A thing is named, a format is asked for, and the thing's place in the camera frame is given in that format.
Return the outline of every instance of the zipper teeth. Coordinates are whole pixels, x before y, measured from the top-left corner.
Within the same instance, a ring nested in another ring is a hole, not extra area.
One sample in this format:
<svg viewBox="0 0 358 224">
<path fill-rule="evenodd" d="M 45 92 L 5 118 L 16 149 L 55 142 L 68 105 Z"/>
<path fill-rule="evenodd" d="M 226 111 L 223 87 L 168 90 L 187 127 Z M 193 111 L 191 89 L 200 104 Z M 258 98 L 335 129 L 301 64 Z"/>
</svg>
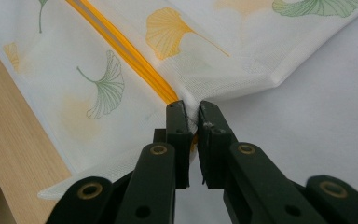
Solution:
<svg viewBox="0 0 358 224">
<path fill-rule="evenodd" d="M 153 66 L 141 55 L 133 44 L 87 0 L 66 0 L 76 9 L 126 61 L 126 63 L 158 94 L 166 103 L 178 101 L 172 87 L 161 77 Z M 115 41 L 105 30 L 108 30 L 118 41 Z"/>
</svg>

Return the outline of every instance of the zipper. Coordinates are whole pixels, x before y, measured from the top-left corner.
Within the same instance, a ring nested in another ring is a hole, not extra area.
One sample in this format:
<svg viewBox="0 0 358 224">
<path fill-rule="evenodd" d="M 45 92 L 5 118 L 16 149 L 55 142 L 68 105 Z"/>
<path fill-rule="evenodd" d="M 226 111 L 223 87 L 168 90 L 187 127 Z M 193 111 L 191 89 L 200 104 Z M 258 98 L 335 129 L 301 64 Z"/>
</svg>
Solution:
<svg viewBox="0 0 358 224">
<path fill-rule="evenodd" d="M 170 84 L 162 78 L 118 28 L 89 3 L 89 1 L 66 1 L 97 30 L 121 58 L 146 81 L 166 104 L 179 100 Z"/>
</svg>

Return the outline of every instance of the wood surface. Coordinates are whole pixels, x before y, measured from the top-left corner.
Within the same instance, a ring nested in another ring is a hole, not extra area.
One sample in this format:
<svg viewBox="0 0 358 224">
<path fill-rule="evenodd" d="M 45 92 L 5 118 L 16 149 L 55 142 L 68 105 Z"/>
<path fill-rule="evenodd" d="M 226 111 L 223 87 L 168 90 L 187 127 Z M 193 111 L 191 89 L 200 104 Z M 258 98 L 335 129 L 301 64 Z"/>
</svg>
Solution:
<svg viewBox="0 0 358 224">
<path fill-rule="evenodd" d="M 70 173 L 0 61 L 0 187 L 17 223 L 45 223 L 54 201 L 37 192 Z"/>
</svg>

